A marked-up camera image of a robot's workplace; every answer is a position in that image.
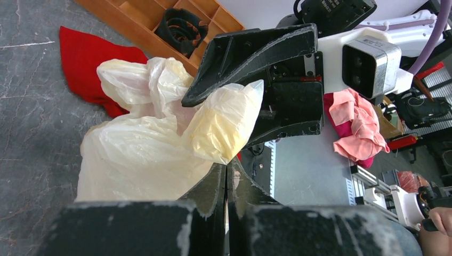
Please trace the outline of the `translucent white trash bag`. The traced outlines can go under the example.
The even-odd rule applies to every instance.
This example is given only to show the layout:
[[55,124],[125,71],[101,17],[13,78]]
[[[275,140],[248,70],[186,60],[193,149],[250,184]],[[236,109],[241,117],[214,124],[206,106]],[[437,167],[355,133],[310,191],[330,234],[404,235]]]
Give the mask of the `translucent white trash bag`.
[[245,147],[264,93],[262,80],[232,83],[184,108],[193,78],[173,58],[112,59],[96,73],[104,93],[127,114],[85,134],[78,202],[180,198],[214,163],[228,164]]

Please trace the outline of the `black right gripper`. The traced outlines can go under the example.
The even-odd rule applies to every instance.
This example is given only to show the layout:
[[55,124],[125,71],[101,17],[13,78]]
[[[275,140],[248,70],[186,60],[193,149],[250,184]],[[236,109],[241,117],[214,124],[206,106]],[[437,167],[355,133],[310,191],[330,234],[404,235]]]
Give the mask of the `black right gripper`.
[[318,135],[324,125],[324,69],[317,49],[313,23],[218,34],[207,44],[181,103],[194,107],[214,90],[251,76],[244,83],[263,80],[264,94],[246,147]]

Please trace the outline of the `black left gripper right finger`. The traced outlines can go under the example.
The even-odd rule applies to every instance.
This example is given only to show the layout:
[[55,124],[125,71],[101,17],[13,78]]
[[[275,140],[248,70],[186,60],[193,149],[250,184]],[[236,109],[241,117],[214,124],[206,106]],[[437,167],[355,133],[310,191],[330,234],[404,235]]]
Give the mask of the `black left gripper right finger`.
[[402,255],[383,216],[368,206],[285,206],[234,158],[227,166],[231,255]]

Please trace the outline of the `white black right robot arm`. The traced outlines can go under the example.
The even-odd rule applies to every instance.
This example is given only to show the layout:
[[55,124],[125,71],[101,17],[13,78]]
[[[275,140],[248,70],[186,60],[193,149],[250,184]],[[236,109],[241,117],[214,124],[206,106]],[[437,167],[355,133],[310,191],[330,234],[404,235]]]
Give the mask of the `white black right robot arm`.
[[[294,3],[299,23],[215,36],[195,80],[182,99],[203,103],[228,84],[264,85],[259,115],[246,147],[281,138],[317,135],[324,124],[324,91],[343,83],[342,57],[357,25],[376,8],[373,1]],[[415,231],[367,206],[283,206],[243,173],[236,158],[223,168],[228,186],[231,255],[402,255],[396,231]]]

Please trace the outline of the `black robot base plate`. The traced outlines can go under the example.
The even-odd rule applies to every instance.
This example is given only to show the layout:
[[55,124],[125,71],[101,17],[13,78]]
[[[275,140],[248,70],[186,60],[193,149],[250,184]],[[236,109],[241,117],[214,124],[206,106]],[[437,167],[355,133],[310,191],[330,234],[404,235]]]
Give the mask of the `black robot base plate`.
[[271,141],[243,149],[239,154],[247,175],[271,197],[275,196],[275,154]]

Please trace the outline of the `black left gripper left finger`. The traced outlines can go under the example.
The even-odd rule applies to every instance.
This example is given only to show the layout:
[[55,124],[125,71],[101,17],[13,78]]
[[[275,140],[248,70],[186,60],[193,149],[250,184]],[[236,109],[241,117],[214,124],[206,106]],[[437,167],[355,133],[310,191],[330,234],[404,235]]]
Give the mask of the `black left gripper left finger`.
[[226,167],[174,201],[85,202],[64,208],[38,255],[224,255]]

